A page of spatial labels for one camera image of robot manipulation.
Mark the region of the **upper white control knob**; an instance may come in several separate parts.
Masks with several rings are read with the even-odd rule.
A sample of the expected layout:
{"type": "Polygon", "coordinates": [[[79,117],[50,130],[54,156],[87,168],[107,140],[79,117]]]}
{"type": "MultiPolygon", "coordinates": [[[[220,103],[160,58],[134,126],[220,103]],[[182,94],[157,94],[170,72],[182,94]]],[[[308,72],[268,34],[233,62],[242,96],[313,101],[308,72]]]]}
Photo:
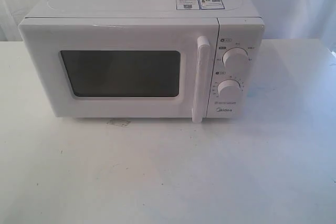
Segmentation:
{"type": "Polygon", "coordinates": [[[225,52],[222,57],[223,64],[226,68],[247,67],[249,64],[248,54],[242,48],[232,48],[225,52]]]}

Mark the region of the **white control knob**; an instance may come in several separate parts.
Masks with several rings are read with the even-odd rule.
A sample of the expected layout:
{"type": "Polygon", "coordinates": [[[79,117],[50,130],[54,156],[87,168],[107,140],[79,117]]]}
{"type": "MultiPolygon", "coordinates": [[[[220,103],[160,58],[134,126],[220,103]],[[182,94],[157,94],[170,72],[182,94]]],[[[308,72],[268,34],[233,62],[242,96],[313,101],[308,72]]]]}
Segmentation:
{"type": "Polygon", "coordinates": [[[223,64],[226,68],[247,67],[249,64],[248,54],[242,48],[232,48],[225,52],[222,57],[223,64]]]}
{"type": "Polygon", "coordinates": [[[241,96],[240,85],[235,80],[222,81],[217,87],[218,95],[225,101],[236,101],[241,96]]]}

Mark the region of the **clear tape patch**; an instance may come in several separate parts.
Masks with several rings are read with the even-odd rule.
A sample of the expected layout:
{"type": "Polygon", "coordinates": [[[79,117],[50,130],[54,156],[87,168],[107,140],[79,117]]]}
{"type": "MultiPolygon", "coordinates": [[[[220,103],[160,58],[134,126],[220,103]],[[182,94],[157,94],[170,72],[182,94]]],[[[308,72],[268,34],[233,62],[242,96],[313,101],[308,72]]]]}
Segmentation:
{"type": "Polygon", "coordinates": [[[131,123],[131,121],[126,119],[110,119],[107,124],[118,126],[118,127],[128,127],[128,125],[131,123]]]}

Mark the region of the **white microwave oven body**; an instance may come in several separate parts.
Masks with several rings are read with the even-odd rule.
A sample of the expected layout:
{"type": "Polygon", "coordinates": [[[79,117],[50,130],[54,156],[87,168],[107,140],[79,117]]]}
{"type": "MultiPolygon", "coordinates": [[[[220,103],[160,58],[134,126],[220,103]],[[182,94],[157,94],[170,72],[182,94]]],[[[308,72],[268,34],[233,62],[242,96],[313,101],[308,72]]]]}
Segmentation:
{"type": "Polygon", "coordinates": [[[241,113],[265,25],[251,0],[222,1],[222,10],[177,10],[175,0],[45,0],[25,18],[216,18],[219,32],[203,119],[229,119],[241,113]],[[223,54],[236,47],[247,52],[249,64],[226,68],[223,54]],[[239,83],[242,93],[238,100],[229,102],[219,97],[217,87],[225,80],[239,83]]]}

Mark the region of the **lower white control knob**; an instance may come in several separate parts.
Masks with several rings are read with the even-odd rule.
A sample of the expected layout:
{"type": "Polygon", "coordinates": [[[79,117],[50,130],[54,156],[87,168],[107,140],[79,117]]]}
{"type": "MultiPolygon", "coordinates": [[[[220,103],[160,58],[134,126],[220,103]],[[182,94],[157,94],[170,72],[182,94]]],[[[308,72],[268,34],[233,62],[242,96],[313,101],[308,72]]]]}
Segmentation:
{"type": "Polygon", "coordinates": [[[217,87],[218,95],[225,101],[236,101],[241,96],[240,85],[235,80],[222,81],[217,87]]]}

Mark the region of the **white microwave door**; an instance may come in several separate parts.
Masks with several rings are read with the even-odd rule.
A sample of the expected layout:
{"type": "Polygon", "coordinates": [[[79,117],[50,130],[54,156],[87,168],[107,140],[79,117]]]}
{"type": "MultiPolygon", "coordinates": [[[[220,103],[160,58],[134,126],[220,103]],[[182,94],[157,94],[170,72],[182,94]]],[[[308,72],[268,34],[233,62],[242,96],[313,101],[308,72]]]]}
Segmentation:
{"type": "Polygon", "coordinates": [[[19,30],[58,117],[206,117],[216,18],[25,18],[19,30]]]}

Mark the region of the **blue warning sticker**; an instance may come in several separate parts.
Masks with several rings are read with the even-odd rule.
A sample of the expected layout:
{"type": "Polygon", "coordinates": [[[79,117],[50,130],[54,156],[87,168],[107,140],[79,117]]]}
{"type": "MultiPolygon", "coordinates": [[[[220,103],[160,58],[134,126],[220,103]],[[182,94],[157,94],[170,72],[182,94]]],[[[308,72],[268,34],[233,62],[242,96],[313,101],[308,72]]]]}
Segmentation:
{"type": "Polygon", "coordinates": [[[222,0],[175,0],[177,10],[222,10],[222,0]]]}

